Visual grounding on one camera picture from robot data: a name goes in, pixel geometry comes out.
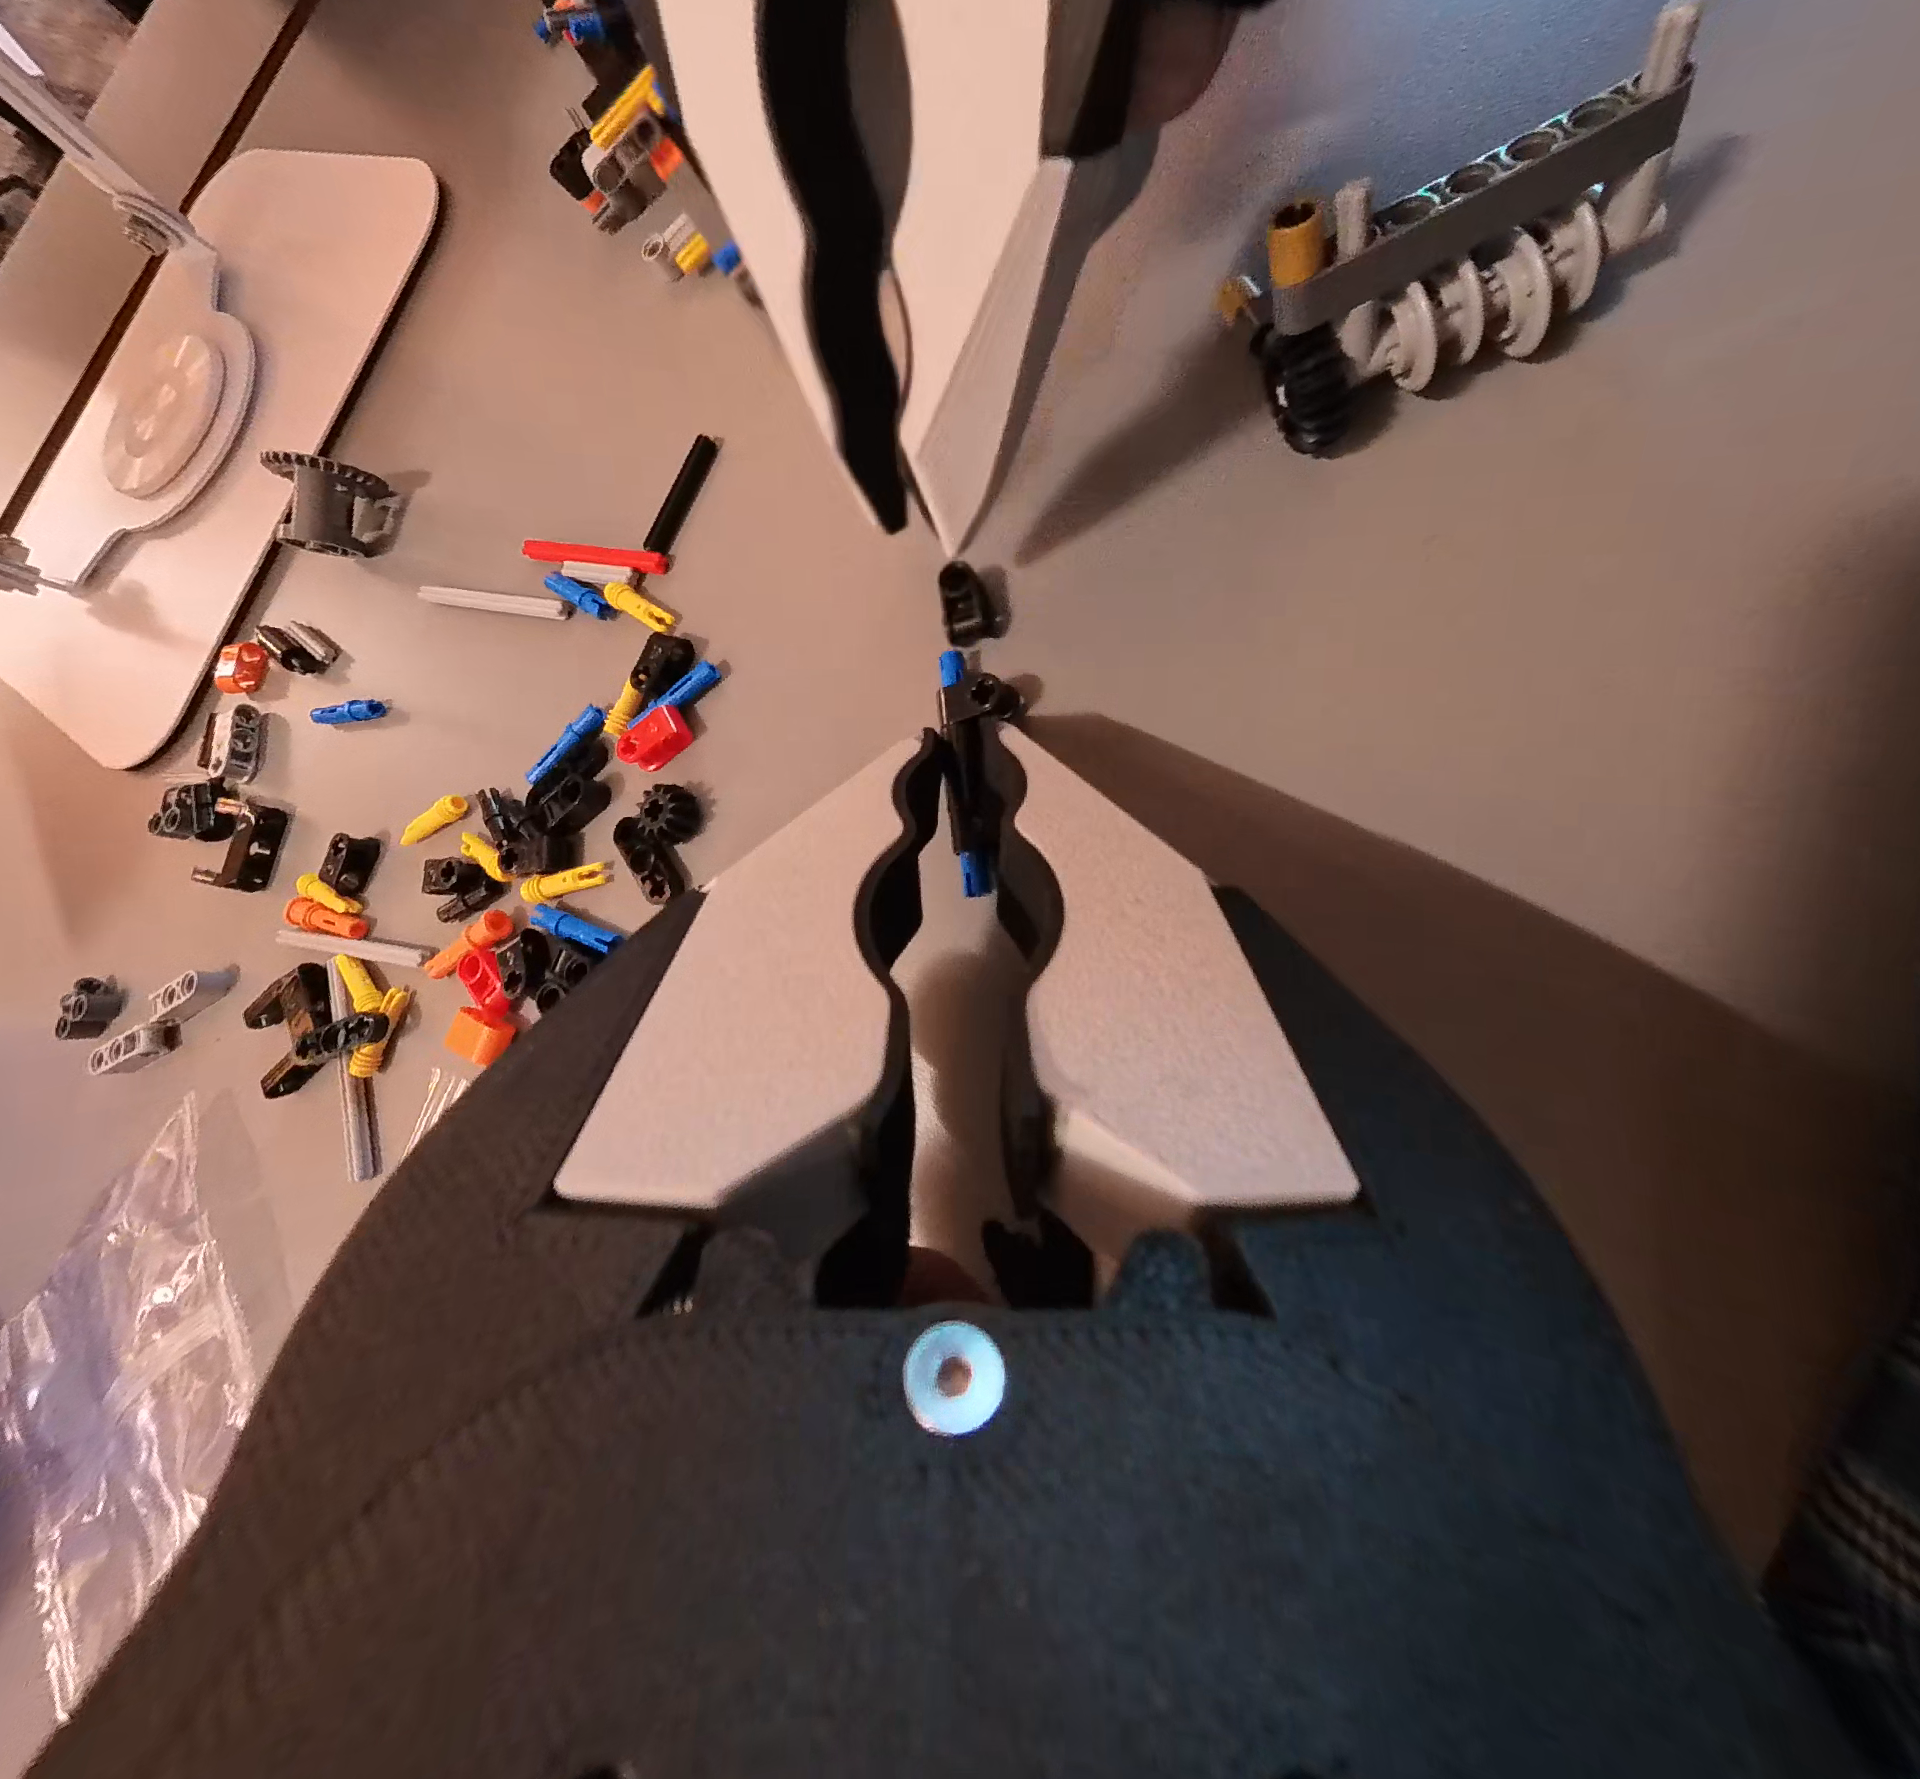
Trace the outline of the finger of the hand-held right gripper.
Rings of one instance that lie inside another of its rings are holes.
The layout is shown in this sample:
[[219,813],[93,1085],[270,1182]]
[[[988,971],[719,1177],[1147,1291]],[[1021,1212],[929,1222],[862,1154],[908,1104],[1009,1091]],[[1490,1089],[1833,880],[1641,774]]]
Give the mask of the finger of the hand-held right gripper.
[[899,452],[938,543],[1003,491],[1090,251],[1086,173],[1043,151],[1051,0],[853,0]]
[[910,518],[891,214],[857,99],[857,24],[891,0],[656,0],[679,110],[780,351],[866,513]]

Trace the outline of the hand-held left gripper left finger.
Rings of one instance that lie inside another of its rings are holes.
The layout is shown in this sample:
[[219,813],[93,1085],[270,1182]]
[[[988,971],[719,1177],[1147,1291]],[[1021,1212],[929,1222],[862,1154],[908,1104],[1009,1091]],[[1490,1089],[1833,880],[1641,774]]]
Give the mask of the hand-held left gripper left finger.
[[894,744],[669,910],[685,927],[559,1199],[757,1229],[827,1305],[898,1299],[917,1110],[894,967],[923,925],[943,752]]

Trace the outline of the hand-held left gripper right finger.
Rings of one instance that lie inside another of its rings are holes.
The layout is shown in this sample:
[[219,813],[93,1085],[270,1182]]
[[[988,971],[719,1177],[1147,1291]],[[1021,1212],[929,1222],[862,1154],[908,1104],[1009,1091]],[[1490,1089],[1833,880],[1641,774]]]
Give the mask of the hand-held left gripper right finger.
[[1239,1227],[1341,1212],[1356,1167],[1215,880],[1032,735],[981,742],[1022,993],[1000,1071],[1010,1308],[1094,1308],[1138,1245],[1262,1308]]

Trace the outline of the black connector with blue pin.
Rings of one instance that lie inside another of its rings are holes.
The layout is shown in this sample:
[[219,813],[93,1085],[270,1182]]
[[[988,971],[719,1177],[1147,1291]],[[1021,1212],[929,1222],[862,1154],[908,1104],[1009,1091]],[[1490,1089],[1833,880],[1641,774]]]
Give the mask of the black connector with blue pin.
[[990,772],[990,735],[1022,711],[1024,700],[1012,683],[974,666],[958,648],[941,652],[936,712],[943,788],[967,900],[996,892],[1003,799]]

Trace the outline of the multicoloured lego subassembly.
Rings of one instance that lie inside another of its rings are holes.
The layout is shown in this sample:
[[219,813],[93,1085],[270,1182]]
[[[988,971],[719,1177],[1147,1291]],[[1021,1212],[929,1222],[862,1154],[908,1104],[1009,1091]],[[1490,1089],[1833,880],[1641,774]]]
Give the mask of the multicoloured lego subassembly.
[[687,170],[685,138],[656,63],[641,67],[553,154],[548,176],[592,230],[617,234],[657,205]]

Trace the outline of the grey yellow lego connector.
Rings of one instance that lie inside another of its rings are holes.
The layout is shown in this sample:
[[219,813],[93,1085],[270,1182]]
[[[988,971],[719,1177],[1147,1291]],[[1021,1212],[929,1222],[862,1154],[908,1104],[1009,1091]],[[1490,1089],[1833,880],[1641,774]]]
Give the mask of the grey yellow lego connector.
[[753,275],[737,242],[726,230],[711,234],[691,210],[659,219],[643,236],[640,253],[663,279],[722,279],[753,295]]

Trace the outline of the pile of small lego pieces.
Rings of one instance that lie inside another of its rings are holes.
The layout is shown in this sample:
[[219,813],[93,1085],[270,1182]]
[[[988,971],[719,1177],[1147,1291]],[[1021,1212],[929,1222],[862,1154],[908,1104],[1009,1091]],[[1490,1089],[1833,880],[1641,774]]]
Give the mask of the pile of small lego pieces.
[[[391,836],[336,830],[318,864],[296,877],[283,908],[277,940],[298,952],[287,971],[318,962],[328,971],[336,1014],[381,1007],[393,1021],[383,1042],[311,1079],[336,1082],[355,1185],[371,1182],[385,1164],[375,1079],[413,1021],[423,985],[457,990],[445,1028],[456,1071],[431,1077],[429,1112],[421,1119],[429,1126],[531,1018],[568,1004],[621,945],[614,927],[582,908],[617,869],[627,869],[651,904],[685,889],[683,848],[705,823],[700,797],[687,787],[649,785],[613,820],[608,854],[585,854],[585,846],[614,797],[608,771],[621,764],[659,774],[683,757],[692,742],[691,711],[718,687],[719,669],[634,585],[579,585],[574,596],[582,608],[604,604],[649,623],[649,636],[611,702],[569,717],[517,787],[453,788]],[[381,858],[432,841],[442,848],[421,858],[421,889],[445,942],[413,956],[395,945],[377,951],[370,888]]]

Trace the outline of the grey lego worm gear assembly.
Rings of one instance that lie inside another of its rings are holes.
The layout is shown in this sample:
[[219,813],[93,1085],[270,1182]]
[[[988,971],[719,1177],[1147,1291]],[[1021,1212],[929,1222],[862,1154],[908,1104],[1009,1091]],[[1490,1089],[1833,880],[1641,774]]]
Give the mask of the grey lego worm gear assembly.
[[1293,452],[1341,452],[1375,381],[1411,397],[1445,367],[1536,355],[1610,259],[1666,227],[1703,13],[1668,0],[1631,78],[1401,197],[1356,178],[1272,210],[1262,275],[1225,279],[1218,306],[1246,329]]

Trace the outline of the black lego axle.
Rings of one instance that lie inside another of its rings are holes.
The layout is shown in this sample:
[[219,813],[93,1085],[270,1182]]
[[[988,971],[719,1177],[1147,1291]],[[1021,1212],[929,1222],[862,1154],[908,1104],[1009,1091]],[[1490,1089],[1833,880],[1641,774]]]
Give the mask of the black lego axle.
[[700,432],[689,445],[685,459],[659,502],[647,534],[643,539],[643,550],[649,560],[667,561],[670,560],[679,536],[685,531],[685,522],[707,486],[707,477],[718,460],[719,441]]

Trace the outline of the dark round lego gear housing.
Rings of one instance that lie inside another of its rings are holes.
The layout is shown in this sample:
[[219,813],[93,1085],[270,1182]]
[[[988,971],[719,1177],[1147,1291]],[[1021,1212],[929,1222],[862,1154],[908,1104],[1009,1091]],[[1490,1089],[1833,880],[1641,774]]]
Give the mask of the dark round lego gear housing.
[[274,543],[353,560],[375,557],[389,545],[404,495],[385,477],[296,451],[264,451],[258,463],[293,491]]

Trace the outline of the monitor stand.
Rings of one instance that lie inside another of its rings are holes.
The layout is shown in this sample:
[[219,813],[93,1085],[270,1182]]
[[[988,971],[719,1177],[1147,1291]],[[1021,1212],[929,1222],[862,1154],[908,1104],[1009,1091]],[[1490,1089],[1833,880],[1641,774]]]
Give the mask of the monitor stand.
[[169,207],[5,61],[5,96],[158,269],[5,547],[2,674],[94,761],[158,755],[437,230],[421,160],[249,151]]

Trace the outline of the empty clear plastic bag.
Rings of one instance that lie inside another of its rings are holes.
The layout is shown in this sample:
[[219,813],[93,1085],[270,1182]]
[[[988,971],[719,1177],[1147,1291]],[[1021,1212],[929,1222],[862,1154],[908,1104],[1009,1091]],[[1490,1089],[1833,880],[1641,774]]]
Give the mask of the empty clear plastic bag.
[[255,1384],[186,1094],[5,1321],[5,1489],[57,1725],[196,1534]]

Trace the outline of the blue plaid clothing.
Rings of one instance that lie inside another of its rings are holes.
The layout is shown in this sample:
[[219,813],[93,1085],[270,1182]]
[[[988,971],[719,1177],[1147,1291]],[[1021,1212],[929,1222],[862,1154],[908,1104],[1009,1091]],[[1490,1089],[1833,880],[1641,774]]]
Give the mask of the blue plaid clothing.
[[1919,1773],[1916,1417],[1851,1429],[1812,1478],[1766,1602],[1878,1774]]

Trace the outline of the black lego bracket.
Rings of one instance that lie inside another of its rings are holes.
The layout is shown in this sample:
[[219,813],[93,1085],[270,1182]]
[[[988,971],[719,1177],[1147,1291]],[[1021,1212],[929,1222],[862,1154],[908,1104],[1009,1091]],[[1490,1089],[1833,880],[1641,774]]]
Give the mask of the black lego bracket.
[[393,1030],[391,1014],[381,1007],[336,1014],[328,971],[311,961],[280,973],[255,995],[241,1007],[241,1025],[287,1034],[287,1049],[258,1079],[266,1100],[304,1089],[326,1068],[383,1042]]
[[237,794],[217,797],[209,812],[225,827],[219,837],[225,856],[217,866],[193,869],[193,882],[251,895],[266,892],[277,877],[293,812]]

